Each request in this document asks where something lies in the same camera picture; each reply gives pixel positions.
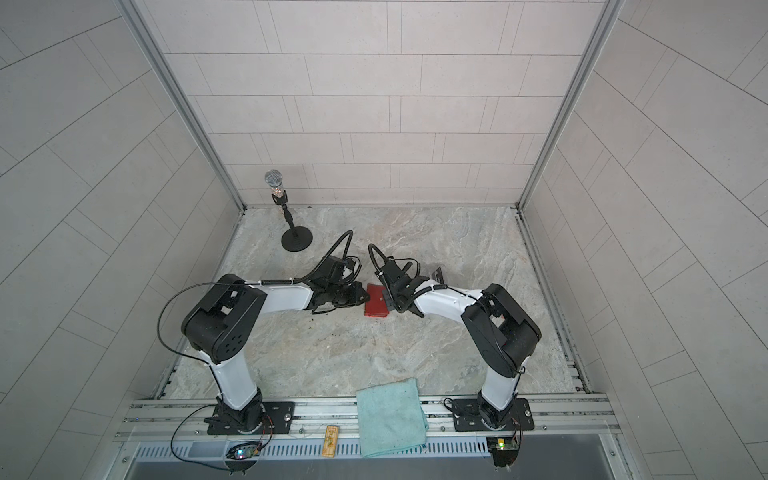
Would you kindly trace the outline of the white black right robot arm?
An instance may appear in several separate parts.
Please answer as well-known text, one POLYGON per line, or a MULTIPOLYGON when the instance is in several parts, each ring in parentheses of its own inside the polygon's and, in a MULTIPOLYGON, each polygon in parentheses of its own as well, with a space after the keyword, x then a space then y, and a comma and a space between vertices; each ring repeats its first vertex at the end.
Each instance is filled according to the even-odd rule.
POLYGON ((392 257, 374 266, 398 312, 437 315, 464 325, 488 366, 477 415, 492 430, 510 426, 526 362, 542 339, 539 326, 499 284, 461 289, 421 274, 410 276, 409 268, 392 257))

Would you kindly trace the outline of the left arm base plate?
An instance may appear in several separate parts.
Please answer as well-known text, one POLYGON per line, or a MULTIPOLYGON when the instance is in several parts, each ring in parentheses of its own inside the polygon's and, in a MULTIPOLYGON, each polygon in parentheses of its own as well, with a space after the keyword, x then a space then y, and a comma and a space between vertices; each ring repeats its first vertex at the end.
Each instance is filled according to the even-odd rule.
POLYGON ((204 419, 208 435, 288 434, 296 404, 289 401, 256 401, 243 410, 234 410, 218 401, 211 416, 204 419))

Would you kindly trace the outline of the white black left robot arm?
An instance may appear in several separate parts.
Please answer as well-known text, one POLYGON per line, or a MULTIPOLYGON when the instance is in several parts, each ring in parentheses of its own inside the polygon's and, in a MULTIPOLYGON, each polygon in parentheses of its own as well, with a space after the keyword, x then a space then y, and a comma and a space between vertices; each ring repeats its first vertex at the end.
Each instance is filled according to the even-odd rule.
POLYGON ((370 295, 357 280, 360 270, 358 257, 331 255, 300 279, 246 281, 229 273, 213 283, 181 326, 219 387, 213 414, 204 419, 208 434, 250 434, 265 424, 262 393, 242 352, 259 316, 363 305, 370 295))

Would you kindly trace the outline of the red card holder wallet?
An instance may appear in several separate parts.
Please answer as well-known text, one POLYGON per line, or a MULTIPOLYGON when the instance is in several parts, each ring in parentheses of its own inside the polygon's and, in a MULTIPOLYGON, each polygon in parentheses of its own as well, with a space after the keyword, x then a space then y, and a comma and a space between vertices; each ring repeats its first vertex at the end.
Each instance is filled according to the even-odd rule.
POLYGON ((369 318, 385 318, 389 315, 387 292, 384 286, 368 284, 366 293, 369 299, 364 305, 364 315, 369 318))

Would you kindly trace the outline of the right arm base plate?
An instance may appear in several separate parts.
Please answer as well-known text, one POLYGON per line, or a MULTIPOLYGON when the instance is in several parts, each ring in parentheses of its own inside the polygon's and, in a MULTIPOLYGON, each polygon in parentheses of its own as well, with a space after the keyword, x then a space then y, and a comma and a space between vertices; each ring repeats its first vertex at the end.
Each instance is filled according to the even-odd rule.
POLYGON ((535 429, 532 411, 525 398, 513 398, 503 410, 497 410, 482 396, 444 398, 442 403, 452 414, 457 432, 527 432, 535 429))

